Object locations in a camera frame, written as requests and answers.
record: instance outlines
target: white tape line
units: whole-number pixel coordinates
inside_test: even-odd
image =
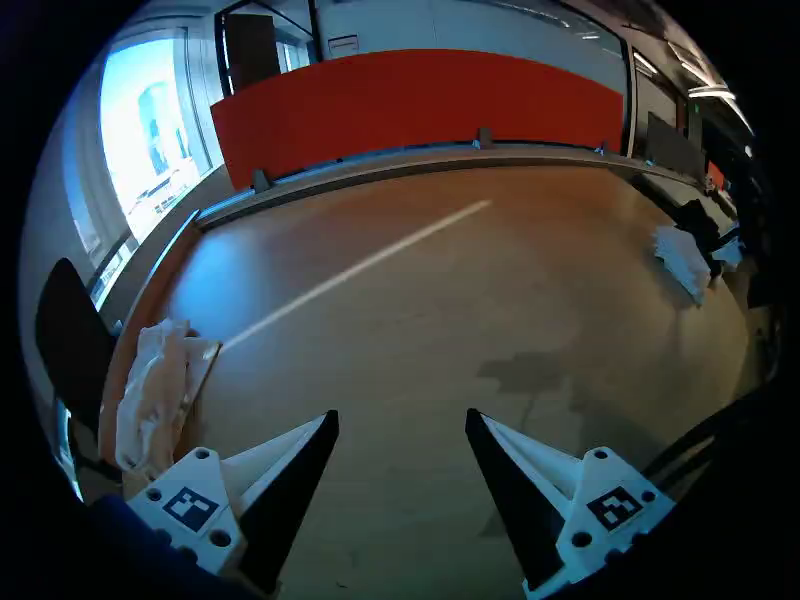
[[[344,283],[351,277],[355,277],[356,275],[361,273],[361,271],[369,269],[370,267],[379,263],[383,259],[389,258],[393,254],[397,254],[398,252],[400,252],[405,248],[408,248],[412,244],[415,244],[420,240],[423,240],[426,237],[433,235],[434,233],[444,229],[445,227],[449,227],[450,225],[458,223],[460,220],[466,219],[470,215],[473,215],[479,210],[483,210],[484,208],[487,208],[490,205],[491,202],[487,200],[484,200],[482,202],[476,202],[475,204],[472,204],[467,208],[458,211],[457,213],[453,213],[449,217],[445,217],[441,221],[437,221],[432,225],[428,225],[424,229],[420,229],[416,233],[412,233],[408,237],[403,238],[399,242],[395,242],[394,244],[384,248],[380,252],[376,252],[372,256],[365,258],[364,260],[362,260],[359,263],[356,263],[346,271],[342,271],[338,275],[335,275],[334,277],[331,277],[327,281],[324,281],[318,286],[310,289],[302,296],[298,296],[288,304],[284,304],[275,312],[270,313],[257,323],[254,323],[253,325],[242,331],[240,334],[232,337],[222,345],[220,353],[223,353],[226,350],[230,350],[240,342],[243,342],[244,340],[249,338],[254,333],[257,333],[258,331],[261,331],[265,327],[272,325],[275,321],[278,321],[279,319],[282,319],[283,317],[288,315],[290,312],[297,310],[298,308],[303,306],[306,302],[310,302],[317,296],[321,296],[325,292],[335,288],[337,285]]]

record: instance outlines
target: chair backrest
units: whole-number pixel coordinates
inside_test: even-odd
[[[66,258],[50,271],[39,298],[36,345],[56,394],[97,435],[114,338]]]

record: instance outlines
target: screw hole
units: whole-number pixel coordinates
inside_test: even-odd
[[[183,558],[185,558],[189,562],[193,563],[197,562],[197,553],[191,548],[187,548],[186,546],[181,546],[180,548],[178,548],[178,554],[180,554]]]
[[[212,531],[209,539],[211,540],[212,544],[219,546],[220,548],[224,548],[231,543],[231,536],[229,536],[226,531],[222,531],[221,529],[215,529]]]
[[[592,536],[585,531],[578,531],[572,536],[572,545],[576,548],[586,548],[592,543]]]
[[[169,545],[172,543],[172,536],[166,529],[156,529],[153,533],[156,534],[156,539],[162,544]]]
[[[620,558],[622,558],[622,552],[617,550],[609,550],[608,554],[606,554],[606,564],[610,565],[611,563],[617,562]]]

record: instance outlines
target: white cloth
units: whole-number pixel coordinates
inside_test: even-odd
[[[708,267],[691,233],[675,227],[656,227],[656,256],[686,289],[697,304],[702,304],[705,291],[711,281]]]
[[[173,464],[186,415],[219,342],[186,337],[188,321],[165,319],[139,333],[125,395],[117,409],[117,464],[158,477]]]

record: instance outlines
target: red partition wall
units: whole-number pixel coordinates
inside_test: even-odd
[[[559,142],[619,152],[622,96],[531,60],[465,50],[340,58],[266,79],[211,107],[234,187],[375,150],[469,141]]]

